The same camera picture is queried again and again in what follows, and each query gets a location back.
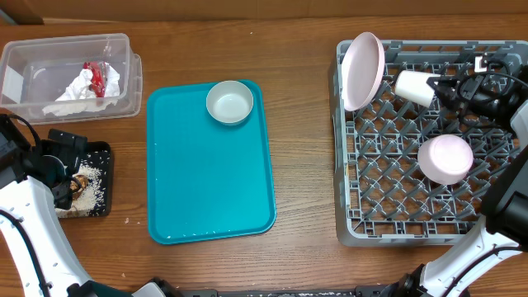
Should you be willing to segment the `brown food scrap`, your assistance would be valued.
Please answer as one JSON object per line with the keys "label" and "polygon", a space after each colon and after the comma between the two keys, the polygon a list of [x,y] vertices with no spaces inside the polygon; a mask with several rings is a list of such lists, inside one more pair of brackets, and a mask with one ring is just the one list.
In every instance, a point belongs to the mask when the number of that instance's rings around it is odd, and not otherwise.
{"label": "brown food scrap", "polygon": [[72,177],[70,183],[70,190],[72,191],[73,200],[77,200],[82,193],[87,189],[89,180],[84,175],[77,175]]}

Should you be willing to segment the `white napkin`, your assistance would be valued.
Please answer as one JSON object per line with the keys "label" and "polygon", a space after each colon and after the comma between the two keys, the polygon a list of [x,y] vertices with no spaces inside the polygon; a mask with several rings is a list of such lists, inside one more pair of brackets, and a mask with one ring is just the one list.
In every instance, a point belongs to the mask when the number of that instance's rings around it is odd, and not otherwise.
{"label": "white napkin", "polygon": [[115,105],[116,100],[96,97],[96,93],[90,90],[92,77],[91,70],[82,69],[80,74],[66,87],[65,92],[55,100],[55,104],[42,109],[43,113],[68,116],[84,111],[103,111],[108,106]]}

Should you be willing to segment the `white cup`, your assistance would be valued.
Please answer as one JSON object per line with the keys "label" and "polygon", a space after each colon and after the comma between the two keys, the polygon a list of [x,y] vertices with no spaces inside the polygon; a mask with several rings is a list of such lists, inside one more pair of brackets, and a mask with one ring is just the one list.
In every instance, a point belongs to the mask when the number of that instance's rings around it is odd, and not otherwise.
{"label": "white cup", "polygon": [[394,94],[419,106],[429,107],[435,92],[427,84],[427,79],[435,77],[439,74],[404,70],[398,75]]}

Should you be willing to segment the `small white plate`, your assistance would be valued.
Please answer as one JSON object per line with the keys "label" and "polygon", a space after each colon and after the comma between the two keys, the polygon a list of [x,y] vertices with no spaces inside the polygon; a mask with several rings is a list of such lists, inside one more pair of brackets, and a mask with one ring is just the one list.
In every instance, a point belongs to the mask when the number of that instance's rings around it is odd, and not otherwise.
{"label": "small white plate", "polygon": [[420,146],[417,161],[420,170],[430,181],[453,185],[467,176],[474,155],[465,140],[453,134],[443,134]]}

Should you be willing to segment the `small white paper piece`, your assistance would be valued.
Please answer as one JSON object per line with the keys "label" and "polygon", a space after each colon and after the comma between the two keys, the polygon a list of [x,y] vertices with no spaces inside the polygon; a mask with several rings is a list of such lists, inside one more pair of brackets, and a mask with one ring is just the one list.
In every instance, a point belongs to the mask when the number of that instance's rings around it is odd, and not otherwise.
{"label": "small white paper piece", "polygon": [[106,64],[106,88],[104,97],[117,97],[120,95],[119,80],[120,74],[109,64]]}

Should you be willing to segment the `red snack wrapper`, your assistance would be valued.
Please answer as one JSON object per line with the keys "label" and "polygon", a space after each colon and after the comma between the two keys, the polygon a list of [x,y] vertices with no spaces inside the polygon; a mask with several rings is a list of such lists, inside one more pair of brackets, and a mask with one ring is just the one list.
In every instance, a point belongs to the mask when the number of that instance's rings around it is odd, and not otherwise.
{"label": "red snack wrapper", "polygon": [[83,68],[92,72],[89,89],[95,93],[96,97],[104,97],[106,91],[106,64],[104,62],[85,62]]}

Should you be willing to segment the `large white plate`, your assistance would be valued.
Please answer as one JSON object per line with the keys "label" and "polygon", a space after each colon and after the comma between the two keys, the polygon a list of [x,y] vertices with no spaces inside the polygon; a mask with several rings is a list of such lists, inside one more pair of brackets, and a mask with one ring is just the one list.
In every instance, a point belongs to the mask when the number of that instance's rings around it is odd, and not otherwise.
{"label": "large white plate", "polygon": [[359,34],[342,61],[342,100],[346,111],[357,111],[375,97],[384,72],[384,47],[371,32]]}

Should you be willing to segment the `grey saucer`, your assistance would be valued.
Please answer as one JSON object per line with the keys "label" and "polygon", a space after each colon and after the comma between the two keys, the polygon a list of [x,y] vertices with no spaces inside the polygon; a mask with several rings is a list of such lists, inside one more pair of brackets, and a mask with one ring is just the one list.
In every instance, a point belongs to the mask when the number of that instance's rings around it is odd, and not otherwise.
{"label": "grey saucer", "polygon": [[252,111],[254,97],[251,90],[239,81],[215,84],[206,96],[210,116],[224,125],[242,123]]}

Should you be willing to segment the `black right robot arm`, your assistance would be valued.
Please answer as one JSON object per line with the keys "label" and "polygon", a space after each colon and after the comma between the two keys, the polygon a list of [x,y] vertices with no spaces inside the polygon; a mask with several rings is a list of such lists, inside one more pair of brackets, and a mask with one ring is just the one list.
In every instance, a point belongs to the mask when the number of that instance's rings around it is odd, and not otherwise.
{"label": "black right robot arm", "polygon": [[485,116],[519,140],[521,152],[488,188],[476,225],[441,257],[381,292],[383,296],[466,296],[480,276],[527,250],[527,67],[513,75],[503,60],[483,54],[476,58],[471,74],[402,71],[395,93],[422,106],[438,98],[456,111],[459,120],[467,112]]}

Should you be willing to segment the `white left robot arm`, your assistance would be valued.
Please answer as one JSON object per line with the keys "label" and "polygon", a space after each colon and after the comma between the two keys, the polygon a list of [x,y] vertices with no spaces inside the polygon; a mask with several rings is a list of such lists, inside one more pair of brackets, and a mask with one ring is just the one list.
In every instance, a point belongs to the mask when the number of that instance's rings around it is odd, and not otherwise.
{"label": "white left robot arm", "polygon": [[29,142],[1,116],[1,233],[27,296],[123,296],[95,282],[77,259],[56,214],[73,202],[71,185],[87,139],[51,130]]}

